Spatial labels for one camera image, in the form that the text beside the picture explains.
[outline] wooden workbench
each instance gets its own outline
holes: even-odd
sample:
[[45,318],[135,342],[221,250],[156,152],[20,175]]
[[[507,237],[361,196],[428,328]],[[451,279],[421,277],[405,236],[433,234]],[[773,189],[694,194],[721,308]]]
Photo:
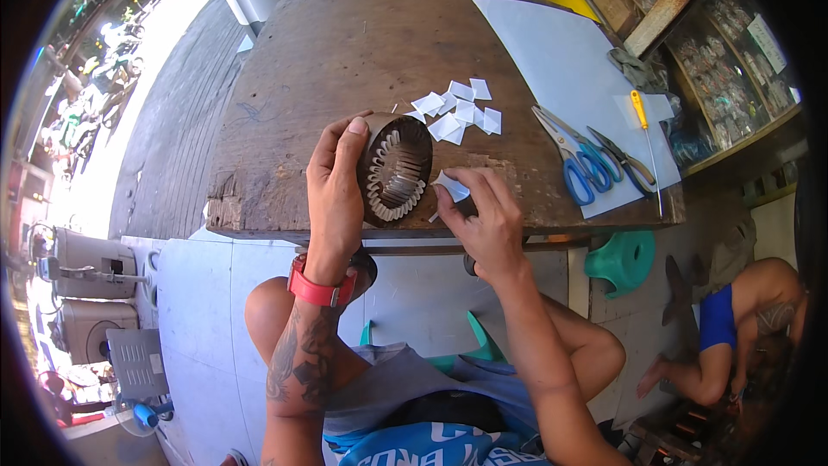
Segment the wooden workbench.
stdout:
[[[208,230],[236,238],[307,241],[305,166],[322,129],[366,108],[397,113],[450,80],[487,80],[502,135],[471,126],[461,146],[434,143],[441,169],[498,171],[525,213],[525,234],[666,227],[685,219],[681,184],[585,220],[566,190],[561,156],[530,107],[518,68],[471,0],[282,0],[248,56],[222,121],[208,191]],[[430,191],[395,227],[363,238],[447,237]]]

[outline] knee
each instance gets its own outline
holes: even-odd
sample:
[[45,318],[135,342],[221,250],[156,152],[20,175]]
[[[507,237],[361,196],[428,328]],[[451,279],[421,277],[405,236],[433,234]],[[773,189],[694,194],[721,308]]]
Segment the knee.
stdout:
[[701,392],[699,398],[695,400],[699,405],[710,406],[719,402],[722,395],[725,393],[727,381],[707,381],[702,379]]
[[256,286],[244,303],[244,322],[248,331],[257,321],[268,319],[279,310],[286,295],[290,295],[286,277],[272,277]]
[[613,372],[613,378],[615,378],[627,362],[627,352],[624,350],[621,341],[603,327],[599,339],[601,347],[604,349],[603,356],[606,366]]

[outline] green plastic chair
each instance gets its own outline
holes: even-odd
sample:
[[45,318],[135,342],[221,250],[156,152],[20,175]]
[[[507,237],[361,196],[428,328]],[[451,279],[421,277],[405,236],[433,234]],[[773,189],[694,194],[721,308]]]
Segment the green plastic chair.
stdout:
[[[480,347],[474,349],[469,353],[461,353],[465,357],[475,357],[475,358],[482,358],[484,360],[489,360],[491,362],[502,362],[508,363],[506,357],[503,356],[503,353],[500,351],[500,347],[489,335],[486,329],[480,324],[480,321],[472,315],[470,311],[466,312],[466,317],[469,319],[469,324],[471,325],[471,330],[474,331],[474,336],[477,337],[477,342],[480,344]],[[371,327],[373,326],[373,320],[368,320],[363,327],[362,336],[359,338],[359,345],[373,345],[373,339],[371,338]],[[431,357],[426,358],[426,360],[433,365],[438,371],[442,372],[443,374],[448,374],[451,372],[451,368],[454,366],[456,354],[447,354],[446,356],[442,357]]]
[[656,255],[652,231],[615,233],[606,245],[586,255],[584,273],[615,285],[607,299],[626,295],[644,283]]

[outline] red watch strap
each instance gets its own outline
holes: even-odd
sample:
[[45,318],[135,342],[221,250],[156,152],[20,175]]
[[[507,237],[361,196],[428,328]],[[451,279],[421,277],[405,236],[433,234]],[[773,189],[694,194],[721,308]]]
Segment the red watch strap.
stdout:
[[357,274],[351,272],[337,286],[322,286],[312,283],[302,274],[305,270],[307,254],[299,254],[291,264],[291,274],[287,278],[287,289],[296,297],[317,306],[345,306],[354,294]]

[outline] cardboard box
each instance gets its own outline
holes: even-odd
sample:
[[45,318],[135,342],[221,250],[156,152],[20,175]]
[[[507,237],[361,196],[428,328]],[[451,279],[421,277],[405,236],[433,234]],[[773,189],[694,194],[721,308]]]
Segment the cardboard box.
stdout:
[[593,0],[609,26],[626,38],[638,23],[638,12],[633,0]]

